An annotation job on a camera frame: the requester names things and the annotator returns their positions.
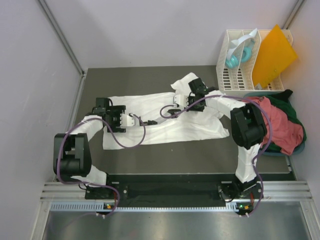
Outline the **white printed t shirt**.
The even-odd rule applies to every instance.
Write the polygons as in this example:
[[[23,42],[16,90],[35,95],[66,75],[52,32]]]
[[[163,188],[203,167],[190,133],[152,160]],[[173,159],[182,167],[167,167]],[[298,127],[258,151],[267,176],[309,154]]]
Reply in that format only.
[[[177,80],[171,87],[172,92],[147,95],[112,96],[114,105],[124,105],[127,114],[135,114],[144,122],[157,121],[156,125],[128,127],[125,133],[108,132],[103,129],[102,147],[104,150],[119,150],[132,147],[138,143],[143,145],[165,144],[173,142],[201,141],[229,137],[229,130],[224,128],[221,118],[223,114],[206,107],[202,112],[187,111],[175,119],[164,119],[164,115],[172,105],[176,94],[188,95],[191,90],[189,82],[197,79],[193,72]]]

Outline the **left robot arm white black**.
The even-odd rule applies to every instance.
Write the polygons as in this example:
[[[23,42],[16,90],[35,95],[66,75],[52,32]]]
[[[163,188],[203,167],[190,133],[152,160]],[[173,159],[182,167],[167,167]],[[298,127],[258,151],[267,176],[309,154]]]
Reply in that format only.
[[[53,171],[60,182],[83,184],[87,199],[116,198],[117,192],[108,183],[108,174],[92,164],[89,141],[107,122],[113,133],[125,133],[121,117],[125,105],[114,105],[110,98],[98,97],[91,112],[69,135],[58,133],[54,137]]]

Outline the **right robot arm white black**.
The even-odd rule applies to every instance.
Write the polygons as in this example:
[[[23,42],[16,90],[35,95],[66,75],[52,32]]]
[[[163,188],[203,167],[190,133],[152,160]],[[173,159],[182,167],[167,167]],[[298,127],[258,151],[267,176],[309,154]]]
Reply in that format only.
[[[256,162],[267,128],[261,110],[239,97],[224,95],[214,87],[207,87],[200,78],[188,83],[191,93],[187,103],[191,111],[205,108],[217,110],[230,119],[231,133],[238,146],[235,180],[219,187],[221,199],[231,202],[245,198],[257,184]]]

